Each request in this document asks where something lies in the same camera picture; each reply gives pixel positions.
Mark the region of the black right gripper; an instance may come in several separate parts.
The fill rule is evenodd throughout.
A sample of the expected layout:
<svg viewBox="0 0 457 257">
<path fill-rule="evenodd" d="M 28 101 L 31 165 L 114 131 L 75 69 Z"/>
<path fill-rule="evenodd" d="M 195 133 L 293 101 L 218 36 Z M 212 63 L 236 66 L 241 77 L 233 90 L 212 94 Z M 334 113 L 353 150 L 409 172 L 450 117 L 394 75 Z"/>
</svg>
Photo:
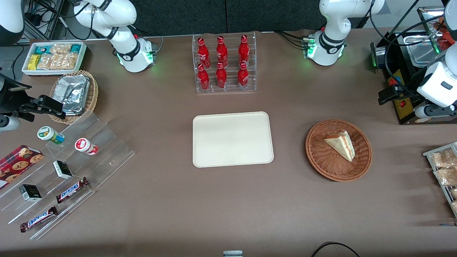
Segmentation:
<svg viewBox="0 0 457 257">
<path fill-rule="evenodd" d="M 1 76 L 0 112 L 2 115 L 34 119 L 36 114 L 49 114 L 59 119 L 65 119 L 66 113 L 62 110 L 63 104 L 59 101 L 41 95 L 40 100 L 28 96 L 26 90 L 32 86 L 17 82 L 3 74 Z"/>
</svg>

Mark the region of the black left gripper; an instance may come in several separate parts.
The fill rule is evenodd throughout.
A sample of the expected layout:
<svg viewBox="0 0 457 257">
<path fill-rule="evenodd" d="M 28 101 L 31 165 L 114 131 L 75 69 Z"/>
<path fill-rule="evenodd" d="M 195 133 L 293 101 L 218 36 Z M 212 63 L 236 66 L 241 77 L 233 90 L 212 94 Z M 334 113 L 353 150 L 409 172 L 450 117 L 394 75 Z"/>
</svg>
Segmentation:
<svg viewBox="0 0 457 257">
<path fill-rule="evenodd" d="M 383 90 L 378 92 L 378 104 L 384 105 L 389 101 L 393 100 L 401 100 L 407 98 L 407 93 L 400 85 L 391 85 L 388 88 L 384 88 Z"/>
</svg>

